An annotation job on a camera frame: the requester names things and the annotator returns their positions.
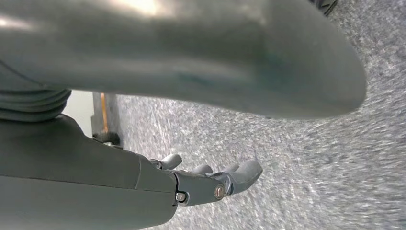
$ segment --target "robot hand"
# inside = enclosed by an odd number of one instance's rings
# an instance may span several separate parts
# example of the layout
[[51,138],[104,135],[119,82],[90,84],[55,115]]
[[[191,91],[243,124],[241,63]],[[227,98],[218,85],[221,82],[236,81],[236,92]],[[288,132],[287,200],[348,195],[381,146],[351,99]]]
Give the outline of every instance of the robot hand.
[[225,196],[238,194],[249,189],[262,174],[257,161],[242,165],[233,164],[220,172],[202,164],[191,171],[176,171],[182,163],[178,154],[171,154],[161,161],[150,160],[158,169],[170,170],[175,174],[177,185],[175,203],[180,206],[194,206],[222,200]]

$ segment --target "gray carpet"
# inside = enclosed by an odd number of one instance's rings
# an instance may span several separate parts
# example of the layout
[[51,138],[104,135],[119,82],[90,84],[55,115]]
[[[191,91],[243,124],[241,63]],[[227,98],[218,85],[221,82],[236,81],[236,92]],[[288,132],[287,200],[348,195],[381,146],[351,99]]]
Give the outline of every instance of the gray carpet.
[[182,169],[257,158],[248,192],[180,207],[154,230],[406,229],[406,1],[341,0],[329,17],[355,45],[368,98],[355,113],[268,120],[201,104],[118,96],[126,149]]

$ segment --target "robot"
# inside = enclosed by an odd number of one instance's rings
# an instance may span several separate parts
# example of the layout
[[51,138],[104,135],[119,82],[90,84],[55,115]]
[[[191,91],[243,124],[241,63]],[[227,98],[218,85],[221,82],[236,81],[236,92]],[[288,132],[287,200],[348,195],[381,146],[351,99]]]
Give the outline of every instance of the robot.
[[344,36],[303,0],[0,0],[0,229],[125,230],[227,199],[257,161],[176,170],[83,135],[70,90],[316,119],[366,94]]

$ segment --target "screw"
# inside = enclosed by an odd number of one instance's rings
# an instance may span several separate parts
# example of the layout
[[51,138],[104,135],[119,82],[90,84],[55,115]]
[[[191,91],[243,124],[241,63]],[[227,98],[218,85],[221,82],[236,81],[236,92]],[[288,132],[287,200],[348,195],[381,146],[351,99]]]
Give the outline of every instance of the screw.
[[176,193],[175,199],[179,202],[183,202],[186,200],[186,194],[184,193]]
[[223,199],[225,194],[226,194],[226,188],[224,188],[224,185],[222,185],[222,184],[217,185],[217,187],[214,191],[214,195],[215,195],[216,199],[218,199],[218,200]]

